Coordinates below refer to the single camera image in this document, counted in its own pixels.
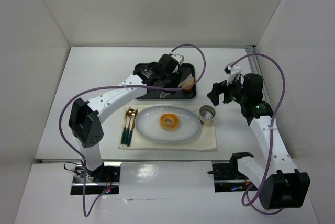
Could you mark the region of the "metal tongs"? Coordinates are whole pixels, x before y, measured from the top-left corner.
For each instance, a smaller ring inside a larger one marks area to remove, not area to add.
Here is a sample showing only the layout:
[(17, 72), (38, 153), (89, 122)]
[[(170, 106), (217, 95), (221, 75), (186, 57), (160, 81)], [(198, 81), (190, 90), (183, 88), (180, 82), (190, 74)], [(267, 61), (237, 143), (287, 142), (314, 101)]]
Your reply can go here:
[[(187, 86), (191, 85), (194, 81), (195, 81), (195, 78), (193, 77), (192, 74), (190, 74), (188, 77), (186, 77), (185, 79), (183, 79), (179, 83), (178, 88), (187, 87)], [(172, 95), (172, 93), (167, 93), (167, 92), (161, 91), (159, 99), (164, 99), (164, 98), (166, 98), (168, 96), (171, 96), (171, 95)]]

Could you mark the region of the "small bread loaf half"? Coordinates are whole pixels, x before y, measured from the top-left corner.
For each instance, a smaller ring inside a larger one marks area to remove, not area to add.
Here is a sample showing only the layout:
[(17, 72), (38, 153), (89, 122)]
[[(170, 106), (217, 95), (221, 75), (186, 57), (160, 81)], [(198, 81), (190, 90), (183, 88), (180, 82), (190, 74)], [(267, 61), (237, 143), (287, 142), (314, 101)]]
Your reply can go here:
[(181, 83), (180, 83), (180, 86), (182, 88), (185, 88), (186, 89), (184, 91), (186, 92), (190, 92), (193, 88), (192, 84), (194, 83), (194, 77), (192, 75), (189, 75), (185, 80), (183, 80)]

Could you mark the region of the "orange glazed donut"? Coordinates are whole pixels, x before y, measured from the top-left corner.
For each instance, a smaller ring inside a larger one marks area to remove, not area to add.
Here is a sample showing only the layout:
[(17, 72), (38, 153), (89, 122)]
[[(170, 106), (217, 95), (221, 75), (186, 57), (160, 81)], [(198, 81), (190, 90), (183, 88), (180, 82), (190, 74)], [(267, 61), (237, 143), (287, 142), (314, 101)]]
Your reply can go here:
[(163, 114), (160, 117), (160, 126), (167, 131), (174, 131), (180, 127), (180, 120), (175, 114)]

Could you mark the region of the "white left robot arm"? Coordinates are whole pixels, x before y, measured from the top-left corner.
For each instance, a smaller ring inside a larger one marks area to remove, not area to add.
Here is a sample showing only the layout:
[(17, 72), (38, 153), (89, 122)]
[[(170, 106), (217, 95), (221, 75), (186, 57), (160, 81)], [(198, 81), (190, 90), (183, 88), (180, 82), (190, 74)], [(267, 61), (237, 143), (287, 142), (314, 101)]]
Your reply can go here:
[(71, 108), (69, 127), (80, 145), (80, 152), (87, 158), (89, 176), (97, 180), (104, 172), (98, 143), (104, 133), (102, 123), (128, 102), (147, 93), (146, 86), (177, 88), (182, 73), (179, 71), (184, 57), (164, 54), (159, 61), (136, 65), (133, 73), (117, 89), (87, 101), (76, 99)]

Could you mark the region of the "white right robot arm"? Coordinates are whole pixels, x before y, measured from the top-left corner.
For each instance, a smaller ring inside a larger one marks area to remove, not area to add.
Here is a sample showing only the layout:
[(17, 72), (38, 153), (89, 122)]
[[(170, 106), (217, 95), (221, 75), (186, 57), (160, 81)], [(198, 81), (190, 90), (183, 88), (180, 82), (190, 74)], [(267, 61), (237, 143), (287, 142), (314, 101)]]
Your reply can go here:
[(310, 185), (306, 172), (300, 172), (289, 156), (277, 129), (271, 106), (263, 100), (263, 78), (258, 74), (246, 74), (244, 79), (214, 83), (208, 98), (214, 106), (236, 102), (248, 126), (256, 136), (267, 161), (261, 166), (249, 152), (233, 153), (229, 167), (222, 174), (247, 178), (258, 190), (261, 206), (266, 210), (300, 208)]

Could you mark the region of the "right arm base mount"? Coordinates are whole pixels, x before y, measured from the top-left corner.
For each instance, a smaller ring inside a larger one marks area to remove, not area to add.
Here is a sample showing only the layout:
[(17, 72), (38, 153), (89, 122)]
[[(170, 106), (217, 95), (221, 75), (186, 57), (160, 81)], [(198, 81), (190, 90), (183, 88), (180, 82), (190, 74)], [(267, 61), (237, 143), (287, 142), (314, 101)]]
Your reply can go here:
[(211, 170), (207, 174), (213, 177), (216, 193), (242, 192), (251, 185), (251, 181), (245, 175), (233, 174), (228, 161), (212, 161)]

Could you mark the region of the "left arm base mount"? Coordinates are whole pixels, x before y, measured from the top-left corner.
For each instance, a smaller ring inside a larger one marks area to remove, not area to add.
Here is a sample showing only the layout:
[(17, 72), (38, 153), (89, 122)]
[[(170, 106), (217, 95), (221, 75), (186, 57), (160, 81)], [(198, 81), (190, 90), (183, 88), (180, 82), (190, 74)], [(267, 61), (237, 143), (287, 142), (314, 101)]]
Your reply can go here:
[[(71, 195), (82, 195), (84, 182), (84, 169), (78, 162), (65, 162), (63, 168), (72, 172)], [(103, 190), (105, 194), (119, 194), (119, 180), (121, 174), (121, 163), (105, 162), (102, 172), (94, 176), (86, 175), (85, 193), (87, 195), (98, 195)]]

